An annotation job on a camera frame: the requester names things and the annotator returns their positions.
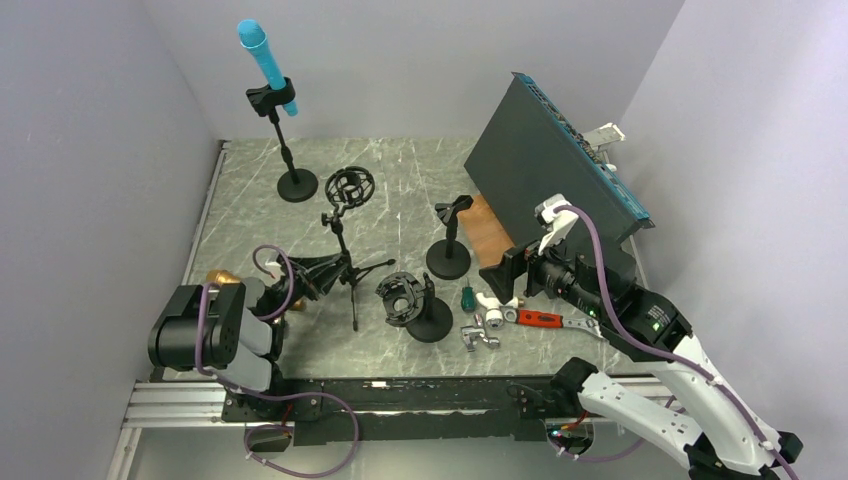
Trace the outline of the black clip stand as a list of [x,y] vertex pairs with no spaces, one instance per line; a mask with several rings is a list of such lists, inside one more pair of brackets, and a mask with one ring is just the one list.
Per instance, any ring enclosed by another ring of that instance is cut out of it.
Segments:
[[470,269],[470,253],[467,247],[457,240],[457,234],[458,214],[472,205],[473,198],[470,195],[459,195],[453,202],[434,205],[438,219],[446,227],[445,238],[433,243],[426,254],[426,266],[437,278],[456,280]]

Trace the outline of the black stand holding blue microphone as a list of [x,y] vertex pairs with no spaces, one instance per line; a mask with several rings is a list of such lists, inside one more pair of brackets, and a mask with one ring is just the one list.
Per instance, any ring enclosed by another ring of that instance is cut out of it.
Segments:
[[296,92],[289,77],[283,77],[284,86],[273,89],[270,85],[261,88],[247,89],[245,94],[253,110],[259,117],[266,117],[273,125],[280,145],[280,154],[286,166],[286,171],[280,175],[276,183],[279,197],[290,203],[300,203],[312,198],[318,189],[316,175],[294,165],[294,158],[287,146],[281,127],[277,108],[292,103]]

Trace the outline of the black shock-mount stand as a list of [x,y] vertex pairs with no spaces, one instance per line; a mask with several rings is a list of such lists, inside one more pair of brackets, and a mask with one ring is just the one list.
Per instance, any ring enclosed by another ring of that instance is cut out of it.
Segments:
[[453,328],[453,315],[448,304],[438,298],[435,283],[424,272],[419,281],[409,272],[388,275],[377,286],[385,322],[405,329],[416,341],[436,343],[448,336]]

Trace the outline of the gold microphone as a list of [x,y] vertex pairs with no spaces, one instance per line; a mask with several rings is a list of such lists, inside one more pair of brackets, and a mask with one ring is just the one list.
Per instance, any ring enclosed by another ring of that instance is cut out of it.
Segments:
[[[205,280],[218,284],[232,284],[243,282],[244,279],[233,274],[228,270],[215,269],[207,272]],[[307,308],[307,301],[304,299],[292,300],[288,304],[288,309],[291,311],[304,311]]]

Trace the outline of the blue microphone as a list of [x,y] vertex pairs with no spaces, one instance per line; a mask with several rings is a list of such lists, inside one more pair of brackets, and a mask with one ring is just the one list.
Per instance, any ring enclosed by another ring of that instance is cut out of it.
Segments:
[[264,29],[256,20],[245,19],[238,24],[237,31],[242,47],[254,58],[267,81],[267,86],[262,88],[262,91],[269,95],[266,104],[275,101],[289,116],[296,116],[298,106],[293,84],[282,74]]

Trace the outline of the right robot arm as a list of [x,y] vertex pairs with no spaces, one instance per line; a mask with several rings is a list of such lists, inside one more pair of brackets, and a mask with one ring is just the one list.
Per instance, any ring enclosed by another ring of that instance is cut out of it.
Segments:
[[515,280],[526,276],[526,295],[544,293],[571,304],[683,408],[662,407],[572,357],[550,381],[551,401],[560,413],[582,409],[611,419],[675,459],[692,479],[774,479],[778,469],[789,472],[800,456],[800,438],[769,426],[739,398],[677,307],[637,284],[631,255],[533,242],[506,251],[480,276],[501,301],[510,299]]

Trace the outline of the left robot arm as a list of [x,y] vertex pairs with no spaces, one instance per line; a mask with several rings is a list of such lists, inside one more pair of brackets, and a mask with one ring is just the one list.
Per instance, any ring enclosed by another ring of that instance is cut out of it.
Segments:
[[151,363],[212,378],[237,394],[264,420],[287,406],[277,364],[285,337],[285,313],[302,299],[326,295],[347,270],[343,254],[276,256],[256,268],[272,279],[224,279],[176,288],[156,320],[147,343]]

